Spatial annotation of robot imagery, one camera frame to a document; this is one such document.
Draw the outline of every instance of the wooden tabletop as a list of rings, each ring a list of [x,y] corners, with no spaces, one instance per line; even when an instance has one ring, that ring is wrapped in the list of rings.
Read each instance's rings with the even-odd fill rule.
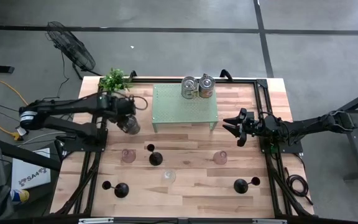
[[[273,113],[283,120],[291,121],[283,79],[267,80]],[[99,77],[84,77],[79,97],[97,92],[98,82]],[[137,111],[136,114],[141,126],[139,134],[131,136],[123,133],[115,124],[108,124],[109,137],[100,161],[92,216],[273,217],[266,161],[260,152],[258,138],[248,136],[246,145],[237,147],[237,139],[222,127],[223,118],[237,116],[242,107],[256,111],[253,86],[216,85],[219,123],[213,132],[209,131],[208,124],[160,124],[158,133],[154,133],[151,122],[152,87],[153,83],[139,83],[129,92],[143,96],[149,102],[146,110]],[[139,108],[145,105],[138,98],[135,103]],[[90,114],[76,114],[74,117],[77,123],[90,121]],[[162,154],[163,162],[160,166],[150,165],[150,152],[146,150],[148,144],[154,144],[155,152]],[[125,164],[121,161],[123,149],[136,150],[133,163]],[[214,153],[220,150],[227,152],[227,163],[224,165],[217,165],[212,160]],[[78,186],[83,158],[83,152],[74,152],[63,161],[51,212],[61,208]],[[306,178],[301,162],[294,155],[283,154],[283,165],[290,174]],[[163,181],[166,170],[175,171],[174,183]],[[259,186],[250,185],[245,194],[236,193],[233,189],[236,179],[250,182],[253,177],[260,178]],[[129,195],[117,198],[113,190],[103,190],[101,184],[105,180],[109,180],[113,186],[120,182],[128,184]],[[88,189],[85,189],[82,209],[85,207]],[[284,211],[279,188],[278,197],[280,208]],[[313,213],[313,207],[305,198],[297,200],[308,212]]]

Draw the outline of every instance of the black fan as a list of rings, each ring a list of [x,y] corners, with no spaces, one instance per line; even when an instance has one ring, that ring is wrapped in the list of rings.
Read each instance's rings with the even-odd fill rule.
[[[102,76],[96,72],[93,72],[95,61],[91,54],[87,51],[84,43],[79,41],[74,34],[67,31],[67,28],[59,22],[48,22],[47,33],[54,46],[61,50],[67,57],[73,62],[73,68],[78,75],[78,78],[82,80],[82,76],[78,72],[78,66],[84,72],[90,72],[95,75]]]

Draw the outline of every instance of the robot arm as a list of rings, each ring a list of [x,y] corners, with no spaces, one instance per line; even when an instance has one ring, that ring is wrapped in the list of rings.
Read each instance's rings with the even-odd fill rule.
[[[287,142],[289,146],[299,141],[303,136],[323,131],[334,133],[348,133],[356,128],[351,116],[344,111],[332,111],[317,118],[302,121],[282,121],[281,118],[267,113],[264,119],[256,122],[253,112],[247,112],[241,108],[235,118],[223,119],[223,127],[230,131],[235,137],[238,146],[244,146],[247,141],[247,134],[270,138],[274,142]]]
[[[98,129],[95,124],[77,124],[71,121],[52,117],[52,115],[68,113],[90,113],[116,123],[128,134],[137,134],[140,127],[135,114],[134,97],[118,98],[116,96],[95,93],[78,100],[44,101],[37,100],[19,109],[24,129],[38,130],[41,128],[56,129],[77,134],[81,138],[97,138]]]

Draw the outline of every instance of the potted plant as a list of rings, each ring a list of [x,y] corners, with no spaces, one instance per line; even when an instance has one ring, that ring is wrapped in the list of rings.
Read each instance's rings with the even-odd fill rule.
[[[120,69],[111,68],[109,74],[100,79],[99,86],[103,91],[118,92],[125,94],[125,90],[129,91],[132,87],[128,78],[124,78],[124,71]]]

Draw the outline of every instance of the concrete floor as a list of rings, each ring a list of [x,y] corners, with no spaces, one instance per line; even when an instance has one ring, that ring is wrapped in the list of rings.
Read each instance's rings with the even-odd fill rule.
[[[266,29],[358,30],[358,0],[260,0]],[[0,0],[0,24],[44,26],[257,28],[252,0]],[[95,71],[110,67],[142,76],[218,75],[266,77],[258,34],[75,32],[96,60]],[[284,78],[293,119],[335,110],[358,96],[358,36],[267,35],[275,77]],[[60,52],[45,32],[0,30],[0,64],[16,68],[0,79],[27,101],[55,96],[62,82]],[[66,59],[63,99],[76,98],[81,82]],[[0,85],[0,103],[22,105]],[[1,111],[17,116],[11,111]],[[10,130],[17,122],[0,121]],[[31,136],[47,131],[34,131]],[[14,143],[0,132],[0,139]],[[317,215],[358,221],[357,170],[347,138],[313,134],[302,140],[306,174]]]

